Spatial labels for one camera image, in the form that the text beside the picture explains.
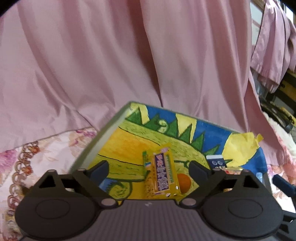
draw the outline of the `yellow snack package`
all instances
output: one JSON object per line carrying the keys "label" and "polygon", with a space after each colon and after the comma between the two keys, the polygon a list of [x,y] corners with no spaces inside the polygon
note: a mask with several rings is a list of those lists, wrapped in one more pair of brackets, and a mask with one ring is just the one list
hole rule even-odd
{"label": "yellow snack package", "polygon": [[170,145],[143,152],[147,170],[145,191],[147,199],[180,199],[182,194]]}

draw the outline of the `silver screw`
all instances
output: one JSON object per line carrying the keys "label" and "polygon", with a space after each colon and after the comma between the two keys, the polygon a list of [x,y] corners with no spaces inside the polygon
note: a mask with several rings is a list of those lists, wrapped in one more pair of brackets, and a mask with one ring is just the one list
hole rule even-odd
{"label": "silver screw", "polygon": [[188,207],[192,207],[196,204],[196,201],[193,199],[193,198],[185,198],[182,203],[185,205],[185,206],[188,206]]}
{"label": "silver screw", "polygon": [[113,198],[105,198],[101,201],[101,204],[105,207],[111,207],[116,204],[116,201]]}

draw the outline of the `orange ball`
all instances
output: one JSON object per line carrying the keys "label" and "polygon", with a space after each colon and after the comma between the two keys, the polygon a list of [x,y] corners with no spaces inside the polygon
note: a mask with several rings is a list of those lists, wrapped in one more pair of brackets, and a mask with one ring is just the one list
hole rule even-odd
{"label": "orange ball", "polygon": [[177,175],[179,180],[180,191],[182,194],[187,193],[191,187],[191,179],[183,174],[180,173]]}

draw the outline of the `circular disc cover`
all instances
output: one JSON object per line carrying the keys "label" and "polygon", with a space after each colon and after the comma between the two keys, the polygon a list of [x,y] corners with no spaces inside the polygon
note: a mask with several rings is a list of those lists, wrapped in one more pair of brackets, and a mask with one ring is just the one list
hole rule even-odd
{"label": "circular disc cover", "polygon": [[57,197],[54,190],[45,188],[38,192],[38,197],[23,199],[15,220],[31,237],[65,239],[83,232],[94,221],[95,214],[95,205],[87,197],[68,191]]}
{"label": "circular disc cover", "polygon": [[232,237],[259,238],[275,232],[283,211],[273,197],[235,196],[225,192],[209,198],[203,206],[206,221]]}

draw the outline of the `pink curtain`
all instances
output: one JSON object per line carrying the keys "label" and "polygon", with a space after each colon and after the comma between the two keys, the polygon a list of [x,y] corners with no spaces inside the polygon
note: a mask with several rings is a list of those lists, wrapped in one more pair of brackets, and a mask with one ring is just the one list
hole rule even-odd
{"label": "pink curtain", "polygon": [[250,74],[247,0],[21,0],[0,33],[0,151],[100,129],[133,100],[261,133],[285,162]]}
{"label": "pink curtain", "polygon": [[258,80],[273,93],[287,69],[296,65],[296,28],[276,0],[266,0],[261,30],[251,58]]}

